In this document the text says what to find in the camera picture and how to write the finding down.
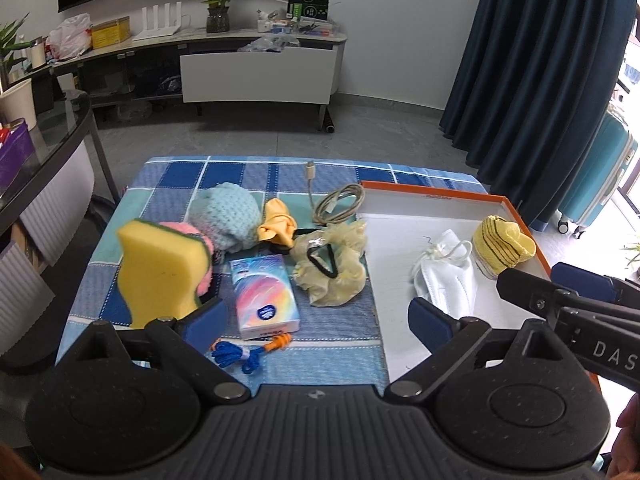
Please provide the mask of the right hand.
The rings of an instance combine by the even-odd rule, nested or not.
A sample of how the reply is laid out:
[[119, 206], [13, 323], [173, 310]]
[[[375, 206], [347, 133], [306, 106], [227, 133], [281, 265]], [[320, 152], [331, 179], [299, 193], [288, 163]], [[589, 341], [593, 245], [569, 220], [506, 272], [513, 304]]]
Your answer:
[[618, 416], [616, 426], [620, 428], [612, 447], [608, 479], [639, 478], [639, 440], [634, 430], [639, 426], [639, 396], [635, 394]]

